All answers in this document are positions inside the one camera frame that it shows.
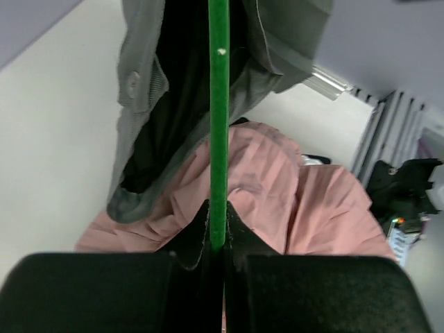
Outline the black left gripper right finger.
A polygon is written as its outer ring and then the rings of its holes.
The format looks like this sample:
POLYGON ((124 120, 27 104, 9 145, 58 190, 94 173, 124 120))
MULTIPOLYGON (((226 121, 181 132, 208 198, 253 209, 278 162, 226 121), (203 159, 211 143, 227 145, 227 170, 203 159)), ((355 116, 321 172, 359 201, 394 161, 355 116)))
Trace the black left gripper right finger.
POLYGON ((227 208, 229 332, 431 332, 422 302, 394 261, 281 255, 227 208))

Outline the green plastic hanger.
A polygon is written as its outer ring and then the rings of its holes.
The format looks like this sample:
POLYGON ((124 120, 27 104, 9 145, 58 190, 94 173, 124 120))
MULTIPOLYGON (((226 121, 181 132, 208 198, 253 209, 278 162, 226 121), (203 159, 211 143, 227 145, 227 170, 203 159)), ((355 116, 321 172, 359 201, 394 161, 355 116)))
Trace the green plastic hanger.
POLYGON ((210 243, 214 253, 225 243, 228 191, 230 97, 229 1, 208 2, 210 41, 210 243))

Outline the white skirt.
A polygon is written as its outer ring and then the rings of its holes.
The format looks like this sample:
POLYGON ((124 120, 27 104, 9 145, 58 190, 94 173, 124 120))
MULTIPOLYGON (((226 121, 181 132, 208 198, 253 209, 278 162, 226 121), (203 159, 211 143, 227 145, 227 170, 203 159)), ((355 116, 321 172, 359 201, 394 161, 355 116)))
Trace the white skirt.
POLYGON ((329 165, 332 163, 328 157, 318 155, 302 155, 304 165, 329 165))

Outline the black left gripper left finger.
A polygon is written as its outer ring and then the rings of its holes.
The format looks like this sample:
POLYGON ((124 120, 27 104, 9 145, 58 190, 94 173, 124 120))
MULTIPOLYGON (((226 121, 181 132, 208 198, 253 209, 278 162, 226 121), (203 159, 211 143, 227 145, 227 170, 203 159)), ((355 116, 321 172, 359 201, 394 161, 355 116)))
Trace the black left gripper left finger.
POLYGON ((36 253, 1 288, 2 332, 220 332, 209 204, 154 253, 36 253))

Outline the grey pleated skirt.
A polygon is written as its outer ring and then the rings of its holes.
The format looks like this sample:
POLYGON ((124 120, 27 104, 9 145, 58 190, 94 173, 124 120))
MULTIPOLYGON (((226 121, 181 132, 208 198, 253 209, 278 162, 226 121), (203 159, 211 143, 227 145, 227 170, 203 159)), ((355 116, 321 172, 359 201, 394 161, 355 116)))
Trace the grey pleated skirt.
MULTIPOLYGON (((231 1, 229 120, 312 73, 332 1, 231 1)), ((206 1, 124 1, 118 140, 106 211, 147 217, 210 133, 206 1)))

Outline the pink pleated skirt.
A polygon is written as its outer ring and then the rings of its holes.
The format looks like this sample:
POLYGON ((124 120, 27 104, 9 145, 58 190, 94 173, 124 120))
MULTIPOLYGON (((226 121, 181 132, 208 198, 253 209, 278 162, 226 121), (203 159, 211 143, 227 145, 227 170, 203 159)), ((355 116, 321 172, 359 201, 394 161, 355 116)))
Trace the pink pleated skirt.
MULTIPOLYGON (((230 128, 228 200, 245 225, 279 254, 394 259, 360 182, 339 165, 308 165, 278 129, 249 121, 230 128)), ((210 196, 210 144, 176 171, 151 213, 128 225, 101 212, 80 253, 154 252, 194 219, 210 196)))

